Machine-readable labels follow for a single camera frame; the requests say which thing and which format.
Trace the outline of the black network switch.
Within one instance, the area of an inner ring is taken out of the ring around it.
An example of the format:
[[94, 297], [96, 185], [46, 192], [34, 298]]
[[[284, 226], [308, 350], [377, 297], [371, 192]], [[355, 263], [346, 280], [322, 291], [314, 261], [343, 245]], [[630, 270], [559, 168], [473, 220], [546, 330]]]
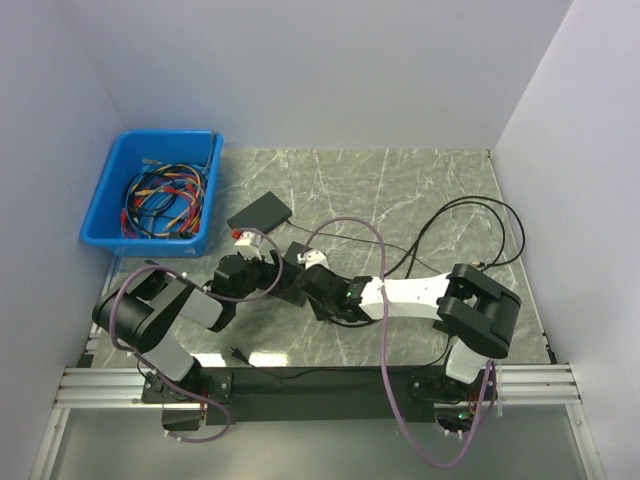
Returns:
[[269, 234], [285, 223], [291, 216], [291, 208], [272, 191], [268, 191], [229, 218], [227, 225], [235, 230], [255, 228]]
[[283, 255], [284, 267], [278, 286], [270, 295], [297, 307], [306, 303], [306, 295], [296, 286], [296, 280], [305, 271], [305, 265], [298, 262], [303, 253], [303, 244], [293, 241]]

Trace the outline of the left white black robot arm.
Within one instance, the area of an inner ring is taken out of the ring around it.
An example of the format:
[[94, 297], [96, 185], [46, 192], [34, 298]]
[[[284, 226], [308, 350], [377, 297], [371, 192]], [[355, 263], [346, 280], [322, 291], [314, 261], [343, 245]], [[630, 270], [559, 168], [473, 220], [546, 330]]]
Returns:
[[170, 334], [182, 316], [219, 332], [236, 315], [237, 305], [256, 291], [292, 302], [294, 280], [303, 271], [296, 261], [273, 250], [261, 255], [234, 253], [222, 257], [213, 278], [202, 286], [149, 261], [134, 278], [104, 294], [92, 321], [111, 336], [115, 348], [132, 353], [153, 367], [149, 381], [161, 381], [176, 400], [187, 402], [212, 392], [201, 363]]

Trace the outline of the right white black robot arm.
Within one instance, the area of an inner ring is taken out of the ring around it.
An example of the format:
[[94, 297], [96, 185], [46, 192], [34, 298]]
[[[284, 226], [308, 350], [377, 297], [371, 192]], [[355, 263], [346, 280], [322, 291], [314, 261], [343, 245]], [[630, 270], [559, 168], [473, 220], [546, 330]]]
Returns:
[[521, 299], [514, 292], [467, 264], [429, 278], [343, 278], [323, 265], [305, 269], [294, 287], [309, 300], [320, 321], [349, 326], [389, 318], [440, 322], [456, 342], [439, 368], [422, 367], [410, 379], [415, 395], [457, 403], [475, 390], [478, 376], [491, 360], [509, 354]]

